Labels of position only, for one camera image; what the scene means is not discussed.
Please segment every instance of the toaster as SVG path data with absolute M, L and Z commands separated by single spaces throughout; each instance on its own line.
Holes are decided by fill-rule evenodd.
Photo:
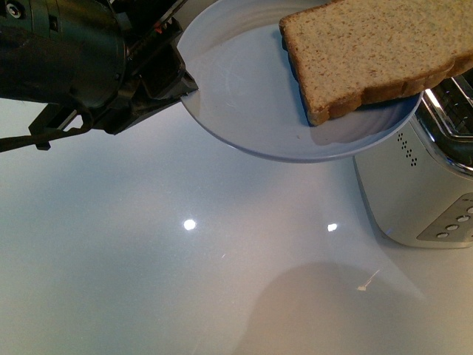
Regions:
M 473 244 L 473 70 L 423 93 L 394 135 L 355 157 L 374 227 L 424 248 Z

